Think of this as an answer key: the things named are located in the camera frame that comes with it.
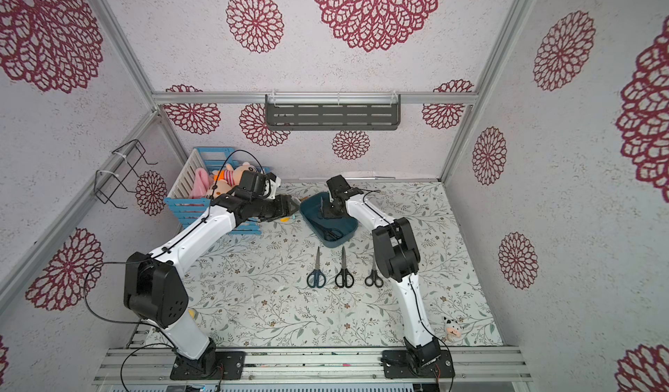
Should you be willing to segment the blue handled scissors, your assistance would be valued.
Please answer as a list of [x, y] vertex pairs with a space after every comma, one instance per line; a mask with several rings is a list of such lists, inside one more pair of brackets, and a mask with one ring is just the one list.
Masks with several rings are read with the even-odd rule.
[[322, 289], [327, 282], [327, 278], [321, 270], [321, 256], [321, 249], [318, 247], [315, 255], [314, 269], [307, 277], [307, 286], [311, 289]]

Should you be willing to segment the small black scissors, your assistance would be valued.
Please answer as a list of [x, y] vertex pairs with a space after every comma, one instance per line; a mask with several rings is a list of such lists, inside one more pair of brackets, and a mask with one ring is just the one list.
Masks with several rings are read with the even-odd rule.
[[376, 287], [377, 289], [380, 289], [381, 287], [383, 287], [384, 282], [381, 275], [379, 274], [375, 257], [372, 257], [371, 263], [372, 263], [371, 270], [369, 272], [369, 275], [365, 278], [364, 283], [367, 287]]

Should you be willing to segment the large black scissors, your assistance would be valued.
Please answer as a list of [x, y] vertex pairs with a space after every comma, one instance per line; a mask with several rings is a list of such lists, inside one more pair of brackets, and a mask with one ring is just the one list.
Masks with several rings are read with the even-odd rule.
[[321, 226], [317, 223], [315, 223], [315, 231], [322, 238], [322, 240], [327, 242], [335, 242], [341, 240], [344, 237], [344, 234], [340, 229], [327, 228], [326, 226]]

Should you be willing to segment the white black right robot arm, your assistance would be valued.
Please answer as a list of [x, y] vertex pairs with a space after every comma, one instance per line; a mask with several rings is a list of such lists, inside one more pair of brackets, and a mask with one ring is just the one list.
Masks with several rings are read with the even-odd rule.
[[387, 279], [402, 313], [408, 364], [422, 369], [442, 356], [441, 343], [430, 328], [418, 275], [421, 255], [409, 221], [386, 214], [362, 189], [341, 175], [327, 180], [326, 219], [350, 217], [370, 231], [376, 268]]

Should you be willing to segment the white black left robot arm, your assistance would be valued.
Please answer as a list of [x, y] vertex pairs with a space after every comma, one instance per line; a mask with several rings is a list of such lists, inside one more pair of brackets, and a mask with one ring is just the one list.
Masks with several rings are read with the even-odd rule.
[[188, 315], [188, 269], [224, 235], [247, 221], [276, 221], [299, 211], [300, 203], [278, 194], [280, 178], [244, 171], [240, 184], [211, 200], [194, 223], [148, 254], [131, 255], [125, 268], [126, 308], [160, 328], [176, 353], [200, 360], [214, 346]]

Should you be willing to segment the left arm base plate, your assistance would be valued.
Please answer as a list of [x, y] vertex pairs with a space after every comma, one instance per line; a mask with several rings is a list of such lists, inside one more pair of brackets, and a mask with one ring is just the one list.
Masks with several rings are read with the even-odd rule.
[[211, 340], [199, 359], [175, 353], [170, 379], [172, 381], [241, 379], [247, 354], [243, 351], [218, 351]]

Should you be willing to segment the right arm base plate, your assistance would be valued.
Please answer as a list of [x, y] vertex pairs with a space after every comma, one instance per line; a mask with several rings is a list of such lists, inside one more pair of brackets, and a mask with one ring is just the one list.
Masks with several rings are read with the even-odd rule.
[[434, 337], [423, 346], [405, 342], [406, 349], [384, 350], [381, 356], [384, 375], [388, 379], [455, 377], [451, 353]]

